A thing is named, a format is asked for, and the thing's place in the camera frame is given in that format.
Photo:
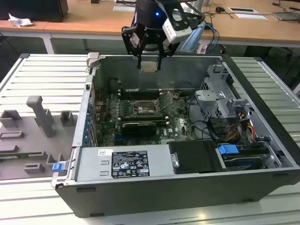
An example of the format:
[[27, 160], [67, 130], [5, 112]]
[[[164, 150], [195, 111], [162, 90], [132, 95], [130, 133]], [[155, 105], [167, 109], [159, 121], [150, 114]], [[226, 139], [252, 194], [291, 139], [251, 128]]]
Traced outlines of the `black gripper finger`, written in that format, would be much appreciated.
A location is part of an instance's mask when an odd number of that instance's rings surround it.
[[[132, 44], [132, 38], [136, 35], [139, 39], [137, 46]], [[135, 25], [132, 27], [123, 27], [121, 36], [129, 55], [136, 56], [138, 58], [137, 68], [141, 69], [142, 52], [149, 40], [149, 34], [143, 29], [141, 25]]]
[[160, 70], [161, 69], [162, 59], [166, 58], [168, 56], [170, 56], [170, 57], [173, 56], [174, 53], [175, 53], [175, 51], [178, 48], [178, 43], [169, 44], [167, 46], [167, 48], [164, 49], [163, 41], [165, 39], [163, 39], [159, 34], [157, 34], [156, 39], [157, 39], [157, 47], [158, 47], [158, 52], [159, 52], [158, 60], [157, 60], [157, 70]]

